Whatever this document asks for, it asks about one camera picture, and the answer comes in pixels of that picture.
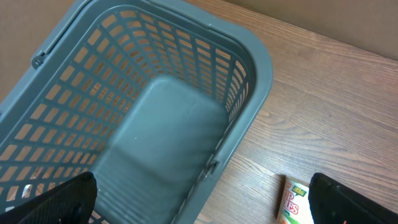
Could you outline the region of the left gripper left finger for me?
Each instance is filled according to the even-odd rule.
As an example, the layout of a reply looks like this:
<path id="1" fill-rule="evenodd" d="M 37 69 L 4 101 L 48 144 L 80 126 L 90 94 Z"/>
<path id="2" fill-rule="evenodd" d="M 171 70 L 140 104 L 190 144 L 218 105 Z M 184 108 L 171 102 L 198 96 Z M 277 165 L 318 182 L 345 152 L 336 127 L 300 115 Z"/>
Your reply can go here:
<path id="1" fill-rule="evenodd" d="M 2 224 L 88 223 L 97 198 L 96 179 L 84 172 L 1 215 Z"/>

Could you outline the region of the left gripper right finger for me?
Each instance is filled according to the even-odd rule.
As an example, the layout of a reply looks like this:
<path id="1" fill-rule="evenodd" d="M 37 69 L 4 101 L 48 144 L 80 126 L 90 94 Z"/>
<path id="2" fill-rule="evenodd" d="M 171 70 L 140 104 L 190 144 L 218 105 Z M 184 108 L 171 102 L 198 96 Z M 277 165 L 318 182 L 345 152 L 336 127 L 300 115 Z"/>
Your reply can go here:
<path id="1" fill-rule="evenodd" d="M 397 224 L 397 214 L 317 172 L 308 191 L 314 224 Z"/>

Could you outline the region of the instant noodle cup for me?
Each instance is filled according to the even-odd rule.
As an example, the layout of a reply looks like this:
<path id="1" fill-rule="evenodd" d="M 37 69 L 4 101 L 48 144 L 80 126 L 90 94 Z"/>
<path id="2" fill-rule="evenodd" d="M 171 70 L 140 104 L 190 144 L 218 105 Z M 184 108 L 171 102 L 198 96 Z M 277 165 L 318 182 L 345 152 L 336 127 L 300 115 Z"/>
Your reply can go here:
<path id="1" fill-rule="evenodd" d="M 277 224 L 314 224 L 308 200 L 309 184 L 286 176 Z"/>

